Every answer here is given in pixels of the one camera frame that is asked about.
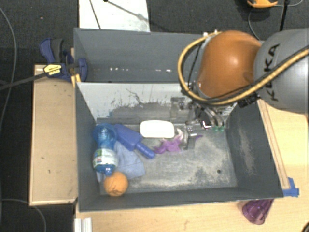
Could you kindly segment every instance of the plastic bottle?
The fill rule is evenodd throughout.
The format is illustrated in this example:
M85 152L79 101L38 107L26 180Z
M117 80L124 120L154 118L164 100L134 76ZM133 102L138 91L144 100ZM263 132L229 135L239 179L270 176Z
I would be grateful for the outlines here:
M111 176L118 165L118 157L114 151L117 132L113 125L102 123L93 130L93 137L98 144L93 156L93 168L106 176Z

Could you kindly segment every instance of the bottle label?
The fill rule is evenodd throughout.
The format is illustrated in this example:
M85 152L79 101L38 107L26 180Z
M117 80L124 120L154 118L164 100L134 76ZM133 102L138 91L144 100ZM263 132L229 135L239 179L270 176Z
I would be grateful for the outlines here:
M93 167L102 166L105 164L112 164L118 166L118 157L116 153L111 149L97 149L93 157Z

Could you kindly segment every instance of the black floor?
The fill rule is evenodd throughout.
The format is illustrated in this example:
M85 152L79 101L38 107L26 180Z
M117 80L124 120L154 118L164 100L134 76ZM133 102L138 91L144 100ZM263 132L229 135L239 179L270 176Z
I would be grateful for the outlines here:
M291 0L295 4L300 0ZM308 27L309 0L289 8L285 29ZM250 33L249 8L240 0L147 0L151 31L200 33L237 29ZM64 48L73 46L73 28L78 26L78 0L0 0L16 34L18 61L15 80L32 75L33 65L44 61L41 40L63 38ZM282 8L253 13L252 27L261 39L279 30ZM0 15L0 80L10 81L14 58L13 40ZM3 199L28 200L31 145L31 83L12 88L0 136L0 180ZM0 113L7 90L0 91ZM47 231L71 231L73 205L40 207ZM0 231L43 231L40 215L27 205L3 202Z

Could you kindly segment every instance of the bin floor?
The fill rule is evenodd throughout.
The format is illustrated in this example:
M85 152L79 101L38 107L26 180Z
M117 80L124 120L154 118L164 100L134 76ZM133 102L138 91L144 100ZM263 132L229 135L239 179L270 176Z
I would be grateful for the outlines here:
M160 146L159 139L144 139L143 143L151 149ZM127 193L229 188L237 185L225 132L203 131L194 149L166 151L154 159L139 156L146 175L131 179ZM100 186L100 193L106 194L103 185Z

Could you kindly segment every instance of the orange ball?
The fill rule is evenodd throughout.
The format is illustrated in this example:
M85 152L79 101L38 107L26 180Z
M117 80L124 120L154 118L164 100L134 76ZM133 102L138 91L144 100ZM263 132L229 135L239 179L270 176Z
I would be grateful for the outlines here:
M114 172L104 180L104 189L108 195L118 197L126 192L128 181L126 176L121 172Z

